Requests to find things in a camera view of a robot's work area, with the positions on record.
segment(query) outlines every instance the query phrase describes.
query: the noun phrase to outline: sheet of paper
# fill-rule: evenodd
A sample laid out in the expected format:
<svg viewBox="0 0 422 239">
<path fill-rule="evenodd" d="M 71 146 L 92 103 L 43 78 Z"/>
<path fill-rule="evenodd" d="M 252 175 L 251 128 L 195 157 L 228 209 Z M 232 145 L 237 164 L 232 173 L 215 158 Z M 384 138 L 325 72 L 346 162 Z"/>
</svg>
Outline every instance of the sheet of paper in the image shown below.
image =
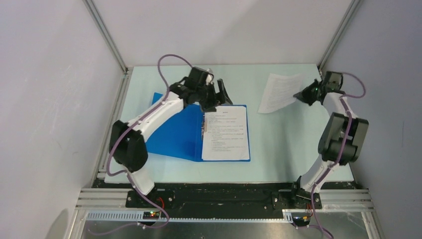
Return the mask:
<svg viewBox="0 0 422 239">
<path fill-rule="evenodd" d="M 219 106 L 205 113 L 203 160 L 248 160 L 246 107 Z"/>
<path fill-rule="evenodd" d="M 303 74 L 279 76 L 270 74 L 258 113 L 271 113 L 296 101 L 294 94 L 300 91 Z"/>
</svg>

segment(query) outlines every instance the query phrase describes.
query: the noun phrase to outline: wall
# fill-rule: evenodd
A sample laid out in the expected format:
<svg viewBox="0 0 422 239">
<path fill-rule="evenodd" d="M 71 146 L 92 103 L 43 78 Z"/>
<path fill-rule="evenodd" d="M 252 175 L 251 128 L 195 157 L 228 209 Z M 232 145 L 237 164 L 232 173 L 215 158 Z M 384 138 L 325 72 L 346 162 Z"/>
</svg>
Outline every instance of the wall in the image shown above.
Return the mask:
<svg viewBox="0 0 422 239">
<path fill-rule="evenodd" d="M 422 1 L 365 1 L 327 69 L 361 77 L 362 100 L 350 100 L 370 126 L 352 166 L 370 189 L 389 239 L 420 238 L 422 220 Z M 359 85 L 346 78 L 347 92 Z"/>
<path fill-rule="evenodd" d="M 153 66 L 319 63 L 351 0 L 94 2 L 125 63 Z"/>
<path fill-rule="evenodd" d="M 0 238 L 61 238 L 122 73 L 81 0 L 0 3 Z"/>
</svg>

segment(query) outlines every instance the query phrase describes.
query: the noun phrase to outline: white tabletop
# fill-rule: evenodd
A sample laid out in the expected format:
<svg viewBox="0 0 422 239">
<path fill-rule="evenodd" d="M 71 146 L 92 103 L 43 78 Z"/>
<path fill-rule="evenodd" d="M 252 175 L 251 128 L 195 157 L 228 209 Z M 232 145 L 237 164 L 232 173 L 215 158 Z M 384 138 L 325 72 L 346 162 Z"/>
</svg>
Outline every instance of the white tabletop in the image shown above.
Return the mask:
<svg viewBox="0 0 422 239">
<path fill-rule="evenodd" d="M 258 107 L 270 73 L 291 76 L 304 73 L 302 89 L 320 80 L 315 64 L 213 65 L 216 79 L 223 78 L 234 104 L 247 105 L 250 162 L 192 162 L 149 154 L 145 164 L 154 182 L 290 182 L 308 171 L 318 157 L 319 138 L 328 122 L 325 108 L 316 102 L 311 107 L 295 103 L 270 114 L 258 114 Z M 169 84 L 189 74 L 188 66 L 162 67 Z M 128 121 L 144 112 L 154 92 L 165 86 L 157 67 L 135 67 L 121 114 Z M 114 160 L 111 171 L 120 170 Z M 108 183 L 127 183 L 124 175 L 106 177 Z M 353 181 L 348 165 L 331 173 L 327 181 Z"/>
</svg>

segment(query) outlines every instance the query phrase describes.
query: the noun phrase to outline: blue binder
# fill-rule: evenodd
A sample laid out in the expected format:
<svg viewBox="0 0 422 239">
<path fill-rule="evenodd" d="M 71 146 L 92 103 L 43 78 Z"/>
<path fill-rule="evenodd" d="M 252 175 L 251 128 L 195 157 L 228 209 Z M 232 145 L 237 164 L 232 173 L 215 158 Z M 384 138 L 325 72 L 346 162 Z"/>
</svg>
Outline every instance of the blue binder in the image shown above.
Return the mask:
<svg viewBox="0 0 422 239">
<path fill-rule="evenodd" d="M 154 93 L 152 103 L 157 102 L 161 96 L 162 94 L 160 93 Z M 203 119 L 204 113 L 201 111 L 200 106 L 188 105 L 183 111 L 172 116 L 152 133 L 146 142 L 148 152 L 195 162 L 205 161 L 202 160 L 201 126 Z M 249 159 L 227 161 L 250 161 L 250 147 Z"/>
</svg>

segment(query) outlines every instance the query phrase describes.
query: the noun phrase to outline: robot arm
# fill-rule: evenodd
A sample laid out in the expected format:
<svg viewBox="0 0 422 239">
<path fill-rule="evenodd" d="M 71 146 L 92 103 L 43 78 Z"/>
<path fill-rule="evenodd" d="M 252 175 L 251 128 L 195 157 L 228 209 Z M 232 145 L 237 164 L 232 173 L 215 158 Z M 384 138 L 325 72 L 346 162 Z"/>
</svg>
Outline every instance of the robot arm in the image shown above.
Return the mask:
<svg viewBox="0 0 422 239">
<path fill-rule="evenodd" d="M 148 194 L 154 187 L 144 165 L 148 159 L 145 142 L 151 134 L 170 117 L 185 107 L 198 102 L 203 112 L 215 112 L 216 106 L 232 104 L 222 79 L 217 80 L 219 92 L 215 92 L 213 74 L 193 67 L 189 76 L 170 86 L 167 98 L 152 105 L 143 114 L 126 123 L 116 121 L 111 130 L 109 151 L 124 134 L 113 154 L 117 163 L 125 167 L 136 187 Z"/>
<path fill-rule="evenodd" d="M 340 90 L 342 78 L 341 73 L 327 72 L 323 81 L 315 80 L 310 86 L 295 95 L 300 101 L 309 105 L 312 105 L 315 101 L 320 101 L 329 113 L 332 112 L 319 140 L 319 157 L 309 171 L 299 177 L 297 181 L 296 194 L 299 196 L 300 191 L 304 191 L 300 195 L 302 198 L 308 198 L 313 189 L 315 193 L 319 193 L 329 173 L 349 162 L 356 161 L 359 157 L 368 129 L 368 121 L 358 118 L 350 109 L 347 98 L 343 96 L 344 92 Z M 349 121 L 348 113 L 351 115 L 352 123 L 348 135 L 345 135 Z M 336 164 L 345 137 L 347 138 L 346 144 L 341 158 Z"/>
</svg>

